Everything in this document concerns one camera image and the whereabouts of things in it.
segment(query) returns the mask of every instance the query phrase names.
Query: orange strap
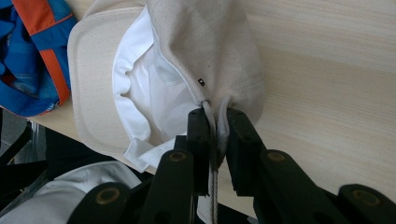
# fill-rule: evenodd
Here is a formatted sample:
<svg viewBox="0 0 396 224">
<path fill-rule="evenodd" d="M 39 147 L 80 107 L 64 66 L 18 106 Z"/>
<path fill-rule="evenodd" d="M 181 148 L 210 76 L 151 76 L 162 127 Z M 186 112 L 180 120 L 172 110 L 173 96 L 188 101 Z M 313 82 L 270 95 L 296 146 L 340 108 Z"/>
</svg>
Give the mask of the orange strap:
<svg viewBox="0 0 396 224">
<path fill-rule="evenodd" d="M 55 52 L 52 49 L 40 51 L 41 57 L 49 70 L 49 74 L 59 95 L 59 105 L 62 105 L 69 98 L 70 90 L 67 88 L 62 68 L 58 63 Z"/>
</svg>

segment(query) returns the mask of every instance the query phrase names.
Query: beige fabric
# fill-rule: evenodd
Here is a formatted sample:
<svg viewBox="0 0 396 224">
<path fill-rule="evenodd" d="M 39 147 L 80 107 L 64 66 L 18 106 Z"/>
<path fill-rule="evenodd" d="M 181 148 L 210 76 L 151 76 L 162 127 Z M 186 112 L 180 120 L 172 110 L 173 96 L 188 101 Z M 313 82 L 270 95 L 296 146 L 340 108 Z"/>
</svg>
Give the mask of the beige fabric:
<svg viewBox="0 0 396 224">
<path fill-rule="evenodd" d="M 141 1 L 95 1 L 68 44 L 79 137 L 132 167 L 122 157 L 131 140 L 112 97 L 111 67 L 123 34 L 142 9 Z M 220 102 L 230 97 L 229 106 L 253 121 L 259 118 L 262 64 L 238 1 L 148 1 L 148 12 L 154 45 L 160 44 L 162 56 L 187 82 L 196 104 L 208 102 L 217 118 Z"/>
<path fill-rule="evenodd" d="M 231 96 L 231 107 L 257 121 L 263 102 L 262 62 L 239 1 L 147 3 L 163 55 L 184 77 L 196 103 L 208 101 L 217 114 L 220 102 Z"/>
<path fill-rule="evenodd" d="M 101 8 L 110 1 L 96 1 Z M 121 155 L 130 144 L 112 96 L 111 70 L 123 34 L 143 7 L 134 1 L 121 8 L 86 15 L 72 30 L 68 60 L 73 108 L 81 141 L 93 150 L 132 166 Z"/>
</svg>

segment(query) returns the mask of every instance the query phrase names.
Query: blue bag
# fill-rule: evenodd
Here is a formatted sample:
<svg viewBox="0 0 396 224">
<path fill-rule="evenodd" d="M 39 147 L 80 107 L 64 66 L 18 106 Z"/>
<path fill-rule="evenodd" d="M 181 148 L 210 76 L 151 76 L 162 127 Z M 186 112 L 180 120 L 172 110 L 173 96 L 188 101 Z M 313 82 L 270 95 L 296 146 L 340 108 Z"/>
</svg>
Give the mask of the blue bag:
<svg viewBox="0 0 396 224">
<path fill-rule="evenodd" d="M 67 41 L 76 23 L 64 0 L 0 1 L 0 106 L 32 117 L 68 99 Z"/>
</svg>

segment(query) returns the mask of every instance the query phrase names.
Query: brass screw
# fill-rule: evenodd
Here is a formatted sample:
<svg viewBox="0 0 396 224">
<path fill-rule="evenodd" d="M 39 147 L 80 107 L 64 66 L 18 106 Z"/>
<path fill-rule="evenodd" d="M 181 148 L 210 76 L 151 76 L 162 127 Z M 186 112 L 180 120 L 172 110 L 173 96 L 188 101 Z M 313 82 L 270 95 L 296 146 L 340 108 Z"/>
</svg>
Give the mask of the brass screw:
<svg viewBox="0 0 396 224">
<path fill-rule="evenodd" d="M 278 153 L 278 152 L 270 152 L 267 155 L 268 159 L 270 159 L 271 161 L 276 161 L 276 162 L 280 162 L 280 161 L 284 161 L 285 157 Z"/>
<path fill-rule="evenodd" d="M 186 154 L 182 152 L 174 152 L 169 155 L 171 161 L 184 161 L 187 158 Z"/>
<path fill-rule="evenodd" d="M 373 193 L 363 190 L 363 189 L 355 189 L 352 191 L 353 197 L 361 203 L 364 203 L 367 206 L 377 207 L 381 204 L 381 200 L 376 197 Z"/>
<path fill-rule="evenodd" d="M 96 194 L 96 202 L 105 205 L 116 201 L 120 197 L 120 190 L 117 188 L 102 189 Z"/>
</svg>

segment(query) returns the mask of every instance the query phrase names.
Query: light wood grain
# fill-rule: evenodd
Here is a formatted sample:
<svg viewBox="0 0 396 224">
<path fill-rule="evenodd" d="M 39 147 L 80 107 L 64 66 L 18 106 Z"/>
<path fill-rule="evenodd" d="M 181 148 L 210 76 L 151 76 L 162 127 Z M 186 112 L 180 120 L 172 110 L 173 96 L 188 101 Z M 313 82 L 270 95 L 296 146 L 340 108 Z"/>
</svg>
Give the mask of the light wood grain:
<svg viewBox="0 0 396 224">
<path fill-rule="evenodd" d="M 69 0 L 80 19 L 92 0 Z M 265 67 L 256 125 L 320 187 L 360 183 L 396 201 L 396 2 L 242 1 Z M 71 104 L 37 122 L 78 139 Z M 254 216 L 220 169 L 219 201 Z"/>
</svg>

